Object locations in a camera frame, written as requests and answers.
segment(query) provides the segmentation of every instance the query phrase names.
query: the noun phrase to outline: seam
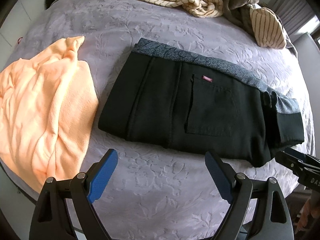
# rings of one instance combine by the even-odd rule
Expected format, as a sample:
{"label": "seam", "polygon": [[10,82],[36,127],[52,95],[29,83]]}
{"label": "seam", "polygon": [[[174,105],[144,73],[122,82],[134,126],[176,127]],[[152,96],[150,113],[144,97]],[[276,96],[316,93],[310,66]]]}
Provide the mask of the seam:
{"label": "seam", "polygon": [[126,138],[127,141],[131,140],[132,128],[133,128],[133,125],[134,125],[134,120],[135,120],[136,115],[137,115],[137,108],[138,108],[138,104],[139,104],[139,101],[140,101],[140,97],[141,97],[141,94],[142,94],[142,92],[144,90],[146,81],[147,81],[149,73],[150,73],[151,66],[152,66],[154,61],[155,61],[155,57],[153,57],[149,61],[147,69],[146,69],[146,71],[144,73],[144,76],[142,78],[141,85],[140,85],[139,90],[137,92],[137,96],[136,96],[136,98],[134,100],[132,111],[130,113],[130,117],[129,117],[129,121],[128,121],[128,126],[127,126],[127,136],[126,136],[127,137]]}
{"label": "seam", "polygon": [[173,94],[172,94],[172,98],[171,98],[171,103],[170,103],[170,108],[169,108],[169,136],[168,136],[168,144],[167,147],[169,148],[171,143],[172,143],[172,135],[173,135],[173,117],[172,117],[172,113],[173,113],[173,107],[174,107],[174,103],[176,102],[176,98],[177,98],[177,93],[178,93],[178,87],[179,87],[179,83],[180,83],[180,76],[181,76],[181,69],[182,69],[182,62],[179,62],[179,67],[178,67],[178,75],[176,78],[176,82],[174,85],[174,90],[173,90]]}
{"label": "seam", "polygon": [[3,36],[2,33],[0,33],[0,35],[2,36],[2,38],[4,38],[4,40],[9,44],[10,47],[12,47],[12,45],[9,43],[9,41],[7,41],[7,39]]}

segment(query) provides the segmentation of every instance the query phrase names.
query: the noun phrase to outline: gray patterned fabric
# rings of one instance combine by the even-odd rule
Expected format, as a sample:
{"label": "gray patterned fabric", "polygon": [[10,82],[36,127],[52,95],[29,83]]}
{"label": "gray patterned fabric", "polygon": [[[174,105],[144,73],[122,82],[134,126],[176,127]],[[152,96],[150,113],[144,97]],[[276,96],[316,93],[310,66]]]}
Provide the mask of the gray patterned fabric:
{"label": "gray patterned fabric", "polygon": [[278,113],[294,114],[300,112],[297,100],[288,98],[276,90],[268,87],[265,82],[256,78],[252,72],[229,61],[214,57],[205,57],[194,52],[185,51],[167,44],[146,40],[143,38],[139,40],[132,51],[151,57],[161,57],[173,61],[184,61],[210,67],[214,70],[218,70],[224,74],[227,74],[244,84],[255,87],[261,92],[268,92],[270,97],[272,97],[273,100],[276,100],[276,109]]}
{"label": "gray patterned fabric", "polygon": [[[95,201],[100,220],[114,239],[196,240],[212,236],[229,205],[221,199],[205,167],[204,156],[127,142],[98,129],[98,119],[112,86],[140,38],[227,60],[268,87],[296,98],[305,142],[294,148],[315,154],[309,94],[297,58],[288,50],[258,47],[254,38],[224,17],[200,19],[179,8],[137,0],[57,0],[33,23],[7,64],[30,59],[56,40],[84,35],[79,60],[88,62],[99,106],[81,171],[98,162],[109,148],[118,166],[102,197]],[[271,160],[254,168],[247,161],[223,160],[249,178],[275,177],[284,196],[297,185],[290,170]],[[10,178],[32,198],[38,194],[5,167]],[[72,202],[73,224],[80,228]],[[250,203],[245,222],[251,220]]]}

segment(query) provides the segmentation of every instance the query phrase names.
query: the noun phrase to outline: blue gripper pad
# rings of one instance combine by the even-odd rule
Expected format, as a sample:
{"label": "blue gripper pad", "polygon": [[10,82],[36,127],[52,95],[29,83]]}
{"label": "blue gripper pad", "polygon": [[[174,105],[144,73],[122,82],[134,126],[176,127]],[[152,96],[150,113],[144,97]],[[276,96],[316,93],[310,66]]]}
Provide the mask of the blue gripper pad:
{"label": "blue gripper pad", "polygon": [[232,192],[232,183],[228,179],[228,177],[222,171],[223,165],[229,165],[228,163],[223,163],[222,160],[217,156],[217,160],[212,156],[209,152],[206,152],[204,156],[205,166],[207,167],[214,183],[217,186],[217,189],[221,195],[221,197],[228,201],[229,204],[233,202]]}
{"label": "blue gripper pad", "polygon": [[93,177],[90,181],[89,194],[87,196],[92,204],[99,199],[106,188],[112,173],[118,164],[118,153],[114,149],[109,149],[93,169]]}

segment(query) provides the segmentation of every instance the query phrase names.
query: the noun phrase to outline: gray cloth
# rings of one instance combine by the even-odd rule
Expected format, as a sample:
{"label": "gray cloth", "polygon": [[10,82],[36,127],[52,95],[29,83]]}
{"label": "gray cloth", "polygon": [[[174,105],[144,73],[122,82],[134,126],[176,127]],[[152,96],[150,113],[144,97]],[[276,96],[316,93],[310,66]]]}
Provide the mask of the gray cloth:
{"label": "gray cloth", "polygon": [[[87,171],[109,148],[119,153],[118,166],[97,214],[112,238],[194,240],[212,236],[229,205],[222,200],[201,155],[127,142],[97,127],[110,90],[140,38],[230,61],[249,70],[269,87],[296,98],[302,112],[305,142],[295,149],[314,155],[314,127],[307,87],[298,61],[287,49],[258,47],[254,38],[223,17],[197,18],[179,8],[137,0],[58,0],[33,23],[8,63],[30,59],[60,38],[84,35],[78,59],[88,62],[99,99],[89,148],[81,166]],[[224,160],[249,178],[275,177],[287,196],[297,177],[274,160],[261,168],[247,161]],[[7,167],[10,178],[34,199],[35,193]],[[250,203],[245,223],[253,215]],[[73,224],[80,228],[72,202]]]}

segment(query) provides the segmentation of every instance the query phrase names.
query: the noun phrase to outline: metal pivot bolt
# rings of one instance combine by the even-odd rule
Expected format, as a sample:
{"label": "metal pivot bolt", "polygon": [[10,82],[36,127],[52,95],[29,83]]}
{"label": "metal pivot bolt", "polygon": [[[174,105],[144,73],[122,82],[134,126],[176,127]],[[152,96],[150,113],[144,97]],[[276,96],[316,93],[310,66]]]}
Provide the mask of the metal pivot bolt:
{"label": "metal pivot bolt", "polygon": [[243,173],[237,173],[237,178],[238,179],[245,179],[245,175]]}
{"label": "metal pivot bolt", "polygon": [[84,172],[80,172],[77,174],[77,178],[78,179],[83,179],[85,177],[85,173]]}
{"label": "metal pivot bolt", "polygon": [[53,182],[53,177],[49,177],[45,181],[46,181],[46,183],[51,183],[51,182]]}
{"label": "metal pivot bolt", "polygon": [[277,180],[274,177],[271,177],[269,180],[270,180],[270,182],[272,184],[276,184],[277,183]]}

